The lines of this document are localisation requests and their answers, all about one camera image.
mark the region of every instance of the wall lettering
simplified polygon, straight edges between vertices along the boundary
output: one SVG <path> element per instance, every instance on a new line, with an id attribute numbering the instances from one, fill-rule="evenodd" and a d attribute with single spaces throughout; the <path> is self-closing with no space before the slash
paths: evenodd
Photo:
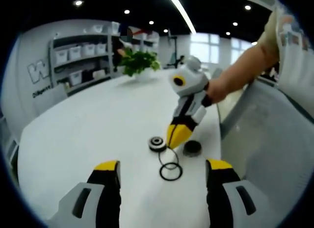
<path id="1" fill-rule="evenodd" d="M 40 96 L 41 94 L 43 94 L 44 92 L 46 92 L 47 90 L 51 89 L 51 86 L 47 86 L 41 90 L 38 90 L 36 92 L 33 93 L 33 98 L 36 98 L 37 96 Z"/>
<path id="2" fill-rule="evenodd" d="M 40 77 L 49 77 L 48 66 L 42 60 L 37 61 L 35 64 L 28 65 L 27 70 L 32 83 L 39 82 Z"/>

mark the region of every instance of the potted plant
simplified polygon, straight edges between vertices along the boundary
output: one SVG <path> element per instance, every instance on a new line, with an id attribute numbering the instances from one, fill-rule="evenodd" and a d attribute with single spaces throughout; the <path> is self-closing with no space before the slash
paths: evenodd
<path id="1" fill-rule="evenodd" d="M 139 81 L 147 80 L 151 71 L 160 69 L 160 63 L 155 54 L 142 51 L 132 52 L 130 49 L 126 49 L 126 56 L 122 58 L 120 65 L 125 67 L 125 75 L 135 76 Z"/>

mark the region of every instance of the black rubber ring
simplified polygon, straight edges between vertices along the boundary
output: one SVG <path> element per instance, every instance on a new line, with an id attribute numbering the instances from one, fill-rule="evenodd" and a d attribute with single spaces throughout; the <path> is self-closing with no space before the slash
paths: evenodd
<path id="1" fill-rule="evenodd" d="M 161 153 L 162 152 L 159 152 L 159 154 L 158 154 L 158 160 L 159 160 L 159 162 L 160 162 L 160 164 L 164 167 L 164 168 L 166 168 L 166 169 L 168 169 L 168 170 L 174 170 L 174 169 L 176 169 L 177 168 L 177 166 L 179 165 L 179 157 L 178 157 L 178 155 L 177 155 L 177 153 L 174 151 L 174 150 L 171 150 L 174 154 L 175 154 L 175 157 L 176 157 L 176 159 L 177 159 L 177 162 L 173 162 L 173 167 L 167 167 L 167 166 L 165 166 L 165 164 L 163 164 L 163 162 L 161 161 L 161 158 L 160 158 L 160 155 L 161 155 Z"/>
<path id="2" fill-rule="evenodd" d="M 163 170 L 164 168 L 167 168 L 168 165 L 174 165 L 174 166 L 176 166 L 175 168 L 178 168 L 178 169 L 179 169 L 180 173 L 179 173 L 179 175 L 178 175 L 176 178 L 169 179 L 169 178 L 165 178 L 165 177 L 163 176 L 162 170 Z M 175 180 L 178 180 L 178 179 L 182 176 L 182 174 L 183 174 L 183 169 L 182 169 L 182 167 L 181 167 L 178 163 L 175 163 L 175 162 L 165 163 L 165 164 L 163 164 L 162 167 L 160 168 L 159 174 L 160 174 L 161 178 L 164 179 L 164 180 L 166 180 L 166 181 L 175 181 Z"/>

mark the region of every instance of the fluorescent light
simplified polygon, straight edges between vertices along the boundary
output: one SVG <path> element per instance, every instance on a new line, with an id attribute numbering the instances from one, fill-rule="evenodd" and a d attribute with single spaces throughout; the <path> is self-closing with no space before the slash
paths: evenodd
<path id="1" fill-rule="evenodd" d="M 187 13 L 186 13 L 185 9 L 183 8 L 183 6 L 181 5 L 180 1 L 179 0 L 171 0 L 171 2 L 175 5 L 177 10 L 180 12 L 180 14 L 183 17 L 183 19 L 185 20 L 187 26 L 191 30 L 191 33 L 196 34 L 196 30 L 194 28 L 194 25 L 192 24 L 192 21 L 190 20 L 189 16 L 187 15 Z"/>
<path id="2" fill-rule="evenodd" d="M 83 1 L 82 1 L 82 0 L 75 0 L 75 1 L 73 2 L 73 5 L 74 5 L 74 6 L 82 6 L 82 4 L 83 4 Z"/>

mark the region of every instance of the black ceiling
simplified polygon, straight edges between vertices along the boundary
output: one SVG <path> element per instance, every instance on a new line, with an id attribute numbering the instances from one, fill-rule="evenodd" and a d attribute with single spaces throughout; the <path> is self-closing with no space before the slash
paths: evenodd
<path id="1" fill-rule="evenodd" d="M 75 8 L 74 0 L 15 0 L 19 13 L 11 14 L 15 25 L 22 22 L 23 30 L 64 19 L 101 19 L 125 22 L 163 34 L 170 28 L 172 34 L 188 34 L 182 16 L 170 0 L 84 0 Z M 248 41 L 256 41 L 267 21 L 270 11 L 246 0 L 180 0 L 197 32 L 217 33 Z M 245 5 L 252 9 L 246 11 Z"/>

